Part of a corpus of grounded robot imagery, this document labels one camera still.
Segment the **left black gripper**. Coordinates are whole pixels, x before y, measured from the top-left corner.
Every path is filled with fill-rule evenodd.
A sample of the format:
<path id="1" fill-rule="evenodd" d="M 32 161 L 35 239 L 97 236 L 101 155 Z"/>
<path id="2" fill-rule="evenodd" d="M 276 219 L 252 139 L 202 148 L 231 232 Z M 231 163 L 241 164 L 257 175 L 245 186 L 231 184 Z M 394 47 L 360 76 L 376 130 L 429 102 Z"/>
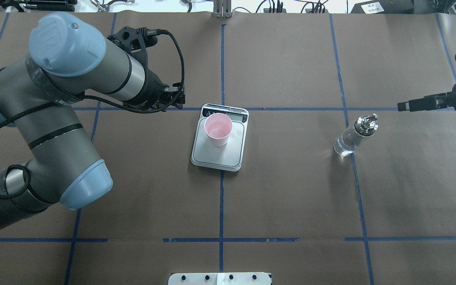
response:
<path id="1" fill-rule="evenodd" d="M 185 97 L 174 99 L 173 95 L 184 95 L 184 91 L 183 84 L 175 83 L 172 86 L 168 86 L 155 73 L 148 71 L 145 74 L 143 88 L 134 98 L 129 100 L 129 105 L 144 111 L 166 111 L 170 107 L 182 110 L 185 104 Z"/>

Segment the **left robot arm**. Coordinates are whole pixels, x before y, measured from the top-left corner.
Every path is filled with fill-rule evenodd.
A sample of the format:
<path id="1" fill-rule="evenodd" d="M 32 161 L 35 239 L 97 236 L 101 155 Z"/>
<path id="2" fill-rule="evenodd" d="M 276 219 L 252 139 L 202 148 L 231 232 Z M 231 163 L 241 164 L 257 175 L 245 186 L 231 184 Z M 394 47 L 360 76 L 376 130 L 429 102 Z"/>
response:
<path id="1" fill-rule="evenodd" d="M 167 35 L 181 79 L 169 86 L 148 67 L 147 48 Z M 0 171 L 0 230 L 61 203 L 77 210 L 113 188 L 105 161 L 72 105 L 89 99 L 137 114 L 185 104 L 185 64 L 168 30 L 123 27 L 107 37 L 64 11 L 31 31 L 25 58 L 0 69 L 0 129 L 16 127 L 33 158 Z"/>

